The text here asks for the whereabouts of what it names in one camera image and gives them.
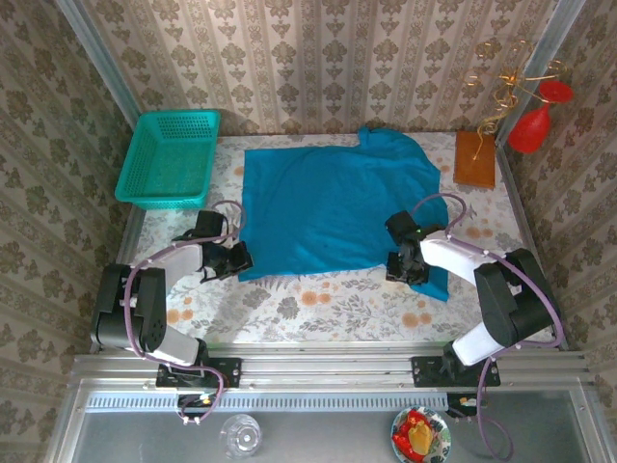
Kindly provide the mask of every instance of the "cable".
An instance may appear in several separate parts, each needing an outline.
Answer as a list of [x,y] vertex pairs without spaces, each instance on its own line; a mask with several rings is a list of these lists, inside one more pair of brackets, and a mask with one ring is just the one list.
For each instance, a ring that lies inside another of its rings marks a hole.
[[[144,260],[142,260],[141,262],[139,262],[137,265],[135,265],[132,269],[131,272],[128,274],[128,278],[126,279],[126,287],[124,288],[124,300],[123,300],[123,305],[124,305],[124,325],[126,327],[126,335],[128,337],[128,342],[131,344],[131,348],[133,349],[133,351],[135,352],[135,355],[137,355],[138,357],[142,358],[142,359],[146,359],[146,360],[151,360],[153,362],[157,362],[157,363],[163,363],[165,365],[167,365],[168,368],[176,368],[176,369],[183,369],[185,371],[205,371],[211,374],[214,374],[217,378],[218,381],[218,387],[217,387],[217,392],[214,398],[214,402],[212,402],[212,405],[210,406],[210,408],[204,412],[199,418],[200,421],[202,421],[203,419],[207,418],[208,415],[210,415],[210,413],[212,413],[212,411],[217,407],[217,405],[219,404],[219,402],[221,401],[221,395],[223,394],[223,388],[225,385],[225,379],[223,377],[223,375],[221,374],[221,372],[215,368],[211,368],[211,367],[206,367],[206,366],[198,366],[198,365],[191,365],[191,366],[185,366],[185,365],[180,365],[180,364],[175,364],[173,362],[168,362],[165,360],[161,360],[158,359],[152,355],[147,354],[144,350],[142,350],[142,348],[138,345],[137,341],[135,340],[135,337],[133,335],[133,321],[131,319],[131,306],[130,306],[130,300],[131,300],[131,290],[133,287],[133,281],[135,280],[135,276],[137,275],[137,273],[147,267],[152,265],[153,263],[155,263],[156,261],[158,261],[159,259],[163,258],[164,256],[166,256],[168,253],[174,251],[175,249],[178,248],[183,248],[184,246],[190,246],[192,244],[201,244],[201,243],[208,243],[211,241],[215,241],[215,240],[219,240],[219,239],[228,239],[228,238],[234,238],[236,236],[238,236],[240,234],[240,231],[242,231],[242,229],[244,229],[245,225],[246,225],[246,210],[244,208],[244,206],[237,202],[237,201],[232,201],[232,200],[222,200],[219,201],[215,204],[212,205],[212,208],[216,208],[221,204],[233,204],[236,207],[238,207],[240,209],[240,224],[238,225],[237,230],[232,231],[232,232],[227,232],[226,234],[222,234],[220,236],[212,236],[212,237],[207,237],[207,238],[198,238],[198,239],[193,239],[191,241],[175,241],[174,243],[172,243],[171,246],[168,246],[165,249],[162,249],[161,251],[158,251],[157,253],[154,253],[152,256],[150,256],[149,258],[146,258]],[[186,417],[186,415],[184,415],[184,409],[180,410],[180,417],[185,419],[188,418]]]
[[[480,431],[480,436],[482,437],[482,441],[484,442],[484,445],[486,446],[486,448],[489,450],[489,453],[493,456],[493,458],[497,459],[497,460],[501,460],[501,461],[510,461],[512,459],[512,456],[514,455],[514,443],[512,442],[512,437],[510,436],[510,434],[508,433],[508,431],[505,429],[505,427],[503,427],[503,425],[501,425],[499,422],[490,419],[490,418],[486,418],[482,416],[482,407],[479,406],[479,404],[482,403],[482,395],[483,395],[483,388],[484,388],[484,384],[486,382],[486,375],[489,371],[489,368],[491,367],[491,363],[496,360],[498,357],[501,357],[503,354],[505,354],[506,352],[509,352],[512,349],[519,349],[522,346],[525,345],[529,345],[529,346],[536,346],[536,347],[546,347],[546,348],[554,348],[557,347],[559,344],[561,344],[561,342],[564,340],[565,336],[564,336],[564,331],[563,331],[563,325],[561,324],[561,320],[559,319],[559,315],[557,315],[557,311],[555,310],[555,308],[552,306],[552,303],[550,302],[550,299],[547,297],[547,295],[542,292],[542,289],[540,289],[535,283],[533,283],[531,281],[531,279],[529,277],[527,277],[521,270],[519,270],[515,265],[513,265],[512,263],[508,262],[506,259],[504,259],[502,256],[498,256],[497,254],[482,249],[478,246],[475,246],[473,244],[470,244],[466,241],[462,241],[454,236],[452,236],[452,234],[450,233],[450,231],[452,230],[452,228],[458,224],[459,222],[461,222],[463,220],[463,218],[465,217],[465,215],[467,214],[467,205],[465,204],[465,201],[460,198],[459,196],[456,196],[452,193],[436,193],[434,195],[430,195],[427,196],[426,198],[424,198],[422,201],[420,201],[418,204],[416,204],[416,206],[414,207],[414,209],[412,210],[412,215],[414,215],[414,212],[416,212],[418,210],[418,208],[423,205],[424,203],[426,203],[427,201],[436,199],[436,198],[451,198],[453,200],[458,201],[461,206],[462,206],[462,210],[459,213],[459,215],[448,224],[448,226],[445,228],[445,236],[446,238],[453,242],[454,244],[457,244],[465,249],[467,249],[468,251],[471,251],[473,253],[476,254],[480,254],[483,256],[486,256],[487,258],[490,259],[494,259],[496,261],[498,261],[501,265],[503,265],[505,268],[507,268],[508,270],[510,270],[512,273],[514,273],[517,277],[519,277],[521,279],[521,281],[527,285],[534,293],[535,295],[538,297],[538,299],[540,299],[540,301],[544,304],[545,308],[547,309],[547,312],[550,315],[550,319],[552,320],[552,323],[554,325],[555,328],[555,339],[549,342],[539,342],[539,341],[535,341],[535,340],[522,340],[510,347],[505,347],[501,350],[499,350],[496,354],[492,355],[491,357],[487,358],[485,363],[484,363],[484,367],[482,368],[482,373],[480,374],[480,380],[478,383],[478,391],[477,391],[477,403],[478,403],[478,407],[477,407],[477,421],[478,421],[478,430]],[[484,432],[484,425],[483,422],[491,422],[492,424],[494,424],[508,439],[509,442],[509,450],[508,450],[508,454],[506,456],[500,456],[496,453],[496,451],[491,447],[491,444],[489,444],[489,441],[486,437],[486,434]]]

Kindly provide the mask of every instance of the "plastic basket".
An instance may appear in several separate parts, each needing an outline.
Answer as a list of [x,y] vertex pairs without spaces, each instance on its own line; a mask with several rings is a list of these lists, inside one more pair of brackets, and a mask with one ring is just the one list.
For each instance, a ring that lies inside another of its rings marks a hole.
[[158,111],[137,121],[116,199],[143,209],[201,208],[210,184],[221,116]]

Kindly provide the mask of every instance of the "red vase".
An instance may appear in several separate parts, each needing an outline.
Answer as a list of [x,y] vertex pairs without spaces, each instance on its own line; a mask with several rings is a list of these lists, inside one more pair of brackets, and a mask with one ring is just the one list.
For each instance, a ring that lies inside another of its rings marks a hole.
[[540,148],[549,135],[549,106],[545,104],[522,116],[508,136],[510,146],[524,154],[530,154]]

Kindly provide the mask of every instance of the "wooden block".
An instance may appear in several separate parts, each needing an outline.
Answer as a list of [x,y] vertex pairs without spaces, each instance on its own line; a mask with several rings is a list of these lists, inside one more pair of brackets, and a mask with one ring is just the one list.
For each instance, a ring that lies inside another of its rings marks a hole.
[[495,188],[495,137],[484,135],[482,149],[474,160],[480,146],[477,132],[456,132],[456,155],[454,158],[454,181],[463,185]]

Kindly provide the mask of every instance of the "damask wallpaper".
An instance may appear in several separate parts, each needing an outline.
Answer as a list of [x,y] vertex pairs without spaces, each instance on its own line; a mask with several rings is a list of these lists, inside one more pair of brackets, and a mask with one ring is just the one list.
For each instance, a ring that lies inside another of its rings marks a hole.
[[130,128],[53,2],[0,1],[0,461],[44,456],[127,208]]
[[142,111],[217,108],[223,135],[474,126],[492,89],[461,85],[469,70],[517,60],[508,40],[537,40],[556,4],[78,1]]
[[587,0],[558,58],[576,97],[539,152],[510,160],[572,347],[588,352],[617,436],[617,2]]

